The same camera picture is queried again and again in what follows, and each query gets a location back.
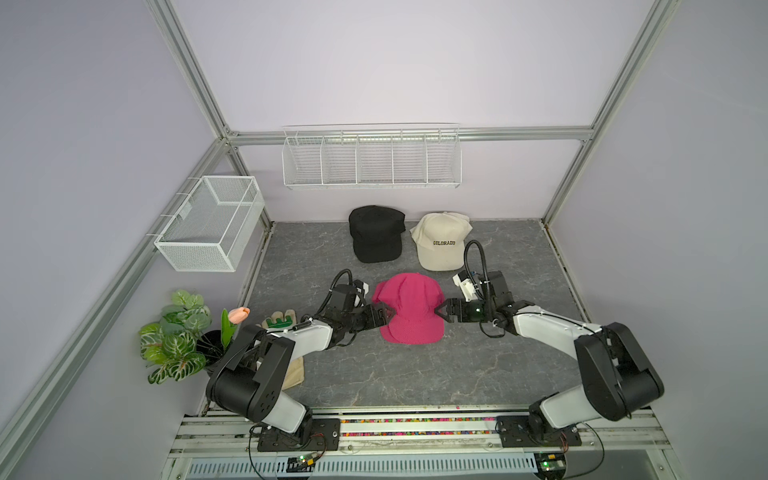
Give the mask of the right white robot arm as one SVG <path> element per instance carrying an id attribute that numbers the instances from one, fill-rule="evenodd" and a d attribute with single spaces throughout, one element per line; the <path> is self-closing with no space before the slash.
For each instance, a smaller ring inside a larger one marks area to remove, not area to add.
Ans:
<path id="1" fill-rule="evenodd" d="M 454 280 L 462 296 L 435 308 L 443 320 L 489 324 L 577 361 L 580 385 L 530 405 L 531 436 L 543 437 L 599 418 L 619 421 L 663 396 L 663 381 L 626 325 L 584 323 L 516 300 L 499 271 L 478 279 L 461 273 Z"/>

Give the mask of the cream cap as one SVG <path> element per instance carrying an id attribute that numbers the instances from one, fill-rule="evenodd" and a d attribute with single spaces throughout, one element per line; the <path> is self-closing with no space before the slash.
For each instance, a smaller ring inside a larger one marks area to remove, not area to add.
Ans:
<path id="1" fill-rule="evenodd" d="M 429 213 L 410 229 L 420 265 L 428 271 L 463 266 L 464 241 L 472 231 L 468 216 L 456 212 Z"/>

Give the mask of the black cap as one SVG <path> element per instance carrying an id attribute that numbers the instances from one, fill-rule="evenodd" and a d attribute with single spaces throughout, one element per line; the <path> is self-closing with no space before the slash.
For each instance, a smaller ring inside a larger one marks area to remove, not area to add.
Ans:
<path id="1" fill-rule="evenodd" d="M 356 258 L 367 264 L 390 262 L 402 254 L 405 214 L 399 210 L 367 205 L 355 208 L 348 217 Z"/>

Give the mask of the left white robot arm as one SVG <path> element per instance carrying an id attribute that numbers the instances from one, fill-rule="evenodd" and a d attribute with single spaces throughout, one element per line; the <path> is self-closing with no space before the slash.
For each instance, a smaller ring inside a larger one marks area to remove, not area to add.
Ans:
<path id="1" fill-rule="evenodd" d="M 347 335 L 384 327 L 396 311 L 368 303 L 364 284 L 331 288 L 319 311 L 296 326 L 268 331 L 247 324 L 209 373 L 206 397 L 219 407 L 290 435 L 309 431 L 312 414 L 282 392 L 290 364 L 338 346 Z"/>

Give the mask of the pink cap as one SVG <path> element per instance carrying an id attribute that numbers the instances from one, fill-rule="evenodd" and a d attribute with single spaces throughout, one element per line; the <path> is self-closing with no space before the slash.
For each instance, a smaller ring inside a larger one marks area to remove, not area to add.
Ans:
<path id="1" fill-rule="evenodd" d="M 425 345 L 439 342 L 444 320 L 435 309 L 445 300 L 438 282 L 418 273 L 402 273 L 379 283 L 373 302 L 385 303 L 395 311 L 389 323 L 379 329 L 381 337 L 395 344 Z"/>

